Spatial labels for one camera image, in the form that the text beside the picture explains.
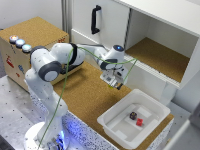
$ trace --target black door handle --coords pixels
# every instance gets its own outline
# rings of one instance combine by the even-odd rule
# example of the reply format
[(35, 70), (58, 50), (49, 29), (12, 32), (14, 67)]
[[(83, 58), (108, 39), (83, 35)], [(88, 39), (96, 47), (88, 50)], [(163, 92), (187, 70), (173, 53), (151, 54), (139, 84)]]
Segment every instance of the black door handle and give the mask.
[(101, 10), (101, 7), (98, 5), (96, 5), (96, 8), (92, 10), (92, 25), (91, 25), (92, 34), (100, 32), (100, 30), (96, 28), (96, 12), (99, 10)]

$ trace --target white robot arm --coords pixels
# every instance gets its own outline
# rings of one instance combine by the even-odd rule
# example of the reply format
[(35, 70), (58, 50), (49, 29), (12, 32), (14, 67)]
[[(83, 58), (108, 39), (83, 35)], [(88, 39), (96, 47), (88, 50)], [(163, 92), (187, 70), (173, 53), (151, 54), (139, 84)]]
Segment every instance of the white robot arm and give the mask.
[[(72, 49), (73, 52), (70, 60), (68, 60)], [(83, 63), (86, 54), (91, 55), (99, 65), (103, 71), (100, 78), (107, 84), (118, 89), (120, 89), (123, 84), (126, 84), (127, 79), (125, 80), (125, 78), (128, 70), (122, 64), (107, 63), (123, 62), (124, 49), (121, 46), (115, 45), (109, 52), (107, 52), (101, 45), (90, 46), (67, 43), (57, 43), (52, 47), (51, 51), (48, 51), (43, 46), (33, 48), (30, 53), (32, 67), (26, 72), (25, 81), (29, 87), (30, 93), (41, 100), (48, 110), (45, 124), (38, 132), (35, 141), (42, 140), (45, 130), (48, 127), (58, 104), (59, 95), (53, 90), (50, 81), (55, 80), (60, 73), (64, 72), (62, 64), (67, 64), (69, 62), (69, 65), (78, 66)], [(67, 110), (68, 107), (66, 103), (64, 100), (61, 100), (57, 113), (49, 126), (49, 130), (46, 132), (45, 137), (42, 140), (43, 149), (50, 149), (49, 143), (51, 143), (53, 139), (56, 139), (56, 136), (63, 130), (62, 116), (67, 113)]]

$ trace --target cable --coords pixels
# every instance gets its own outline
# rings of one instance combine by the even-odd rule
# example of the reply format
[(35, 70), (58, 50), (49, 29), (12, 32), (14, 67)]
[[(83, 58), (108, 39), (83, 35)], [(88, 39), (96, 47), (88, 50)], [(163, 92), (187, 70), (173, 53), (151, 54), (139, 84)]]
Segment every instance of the cable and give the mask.
[[(130, 74), (131, 70), (133, 69), (133, 66), (134, 66), (135, 63), (137, 62), (137, 59), (134, 58), (134, 59), (131, 59), (131, 60), (129, 60), (129, 61), (122, 62), (122, 63), (111, 63), (111, 62), (108, 62), (108, 61), (105, 61), (105, 60), (99, 58), (98, 56), (94, 55), (93, 53), (91, 53), (90, 51), (88, 51), (88, 50), (85, 49), (85, 48), (82, 48), (82, 47), (78, 47), (78, 48), (81, 48), (81, 49), (83, 49), (83, 50), (89, 52), (89, 53), (92, 54), (94, 57), (96, 57), (96, 58), (100, 59), (101, 61), (104, 61), (104, 62), (106, 62), (106, 63), (108, 63), (108, 64), (116, 64), (116, 65), (119, 65), (119, 64), (126, 64), (126, 63), (129, 63), (129, 62), (135, 60), (134, 64), (131, 66), (129, 72), (127, 73), (127, 75), (126, 75), (124, 81), (126, 80), (126, 78), (128, 77), (128, 75)], [(51, 123), (52, 123), (52, 121), (53, 121), (53, 119), (54, 119), (54, 117), (55, 117), (55, 115), (56, 115), (56, 113), (57, 113), (58, 106), (59, 106), (59, 104), (60, 104), (60, 100), (61, 100), (61, 98), (62, 98), (63, 92), (64, 92), (65, 87), (66, 87), (66, 83), (67, 83), (67, 73), (68, 73), (68, 68), (69, 68), (69, 60), (70, 60), (70, 58), (71, 58), (71, 54), (72, 54), (73, 50), (74, 50), (74, 48), (71, 49), (71, 51), (70, 51), (70, 53), (69, 53), (69, 55), (68, 55), (65, 82), (64, 82), (64, 85), (63, 85), (62, 92), (61, 92), (61, 94), (60, 94), (60, 98), (59, 98), (59, 100), (58, 100), (58, 104), (57, 104), (57, 106), (56, 106), (56, 109), (55, 109), (55, 112), (54, 112), (54, 114), (53, 114), (53, 117), (52, 117), (51, 121), (49, 122), (49, 124), (48, 124), (48, 126), (47, 126), (47, 128), (46, 128), (46, 130), (45, 130), (45, 132), (44, 132), (44, 134), (43, 134), (43, 136), (42, 136), (42, 139), (41, 139), (41, 141), (40, 141), (40, 144), (39, 144), (37, 150), (39, 150), (39, 148), (40, 148), (40, 146), (41, 146), (41, 143), (42, 143), (42, 141), (43, 141), (43, 139), (44, 139), (44, 136), (46, 135), (46, 132), (47, 132), (47, 130), (49, 129), (49, 127), (50, 127), (50, 125), (51, 125)]]

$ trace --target cardboard box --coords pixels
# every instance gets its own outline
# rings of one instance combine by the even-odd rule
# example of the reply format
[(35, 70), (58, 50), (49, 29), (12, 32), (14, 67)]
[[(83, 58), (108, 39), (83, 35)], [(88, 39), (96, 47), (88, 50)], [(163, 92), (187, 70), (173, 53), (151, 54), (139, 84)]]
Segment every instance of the cardboard box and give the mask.
[[(0, 51), (6, 74), (28, 91), (24, 78), (26, 71), (31, 68), (30, 54), (23, 53), (21, 49), (9, 43), (12, 35), (24, 39), (26, 44), (31, 45), (32, 48), (42, 45), (49, 50), (55, 43), (68, 43), (69, 35), (40, 17), (0, 31)], [(79, 68), (80, 66), (70, 71), (69, 75)], [(59, 82), (64, 77), (65, 75), (59, 75), (56, 80), (52, 81), (52, 84)]]

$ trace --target cork surface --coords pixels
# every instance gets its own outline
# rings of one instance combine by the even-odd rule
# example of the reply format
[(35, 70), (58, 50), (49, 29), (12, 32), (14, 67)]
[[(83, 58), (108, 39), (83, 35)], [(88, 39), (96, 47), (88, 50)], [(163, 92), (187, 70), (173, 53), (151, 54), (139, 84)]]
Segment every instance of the cork surface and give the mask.
[(126, 53), (178, 82), (181, 82), (190, 60), (149, 38), (143, 39)]
[(0, 37), (9, 42), (9, 37), (17, 35), (32, 47), (46, 46), (68, 34), (40, 17), (35, 17), (0, 31)]
[[(123, 86), (120, 91), (110, 89), (100, 79), (101, 73), (100, 70), (84, 62), (80, 70), (68, 77), (63, 99), (72, 113), (122, 150), (121, 146), (105, 134), (102, 126), (97, 122), (97, 118), (131, 92), (131, 89), (126, 86)], [(54, 90), (58, 94), (61, 93), (63, 84), (62, 80), (54, 85)], [(172, 119), (173, 115), (170, 114), (137, 150), (146, 149)]]

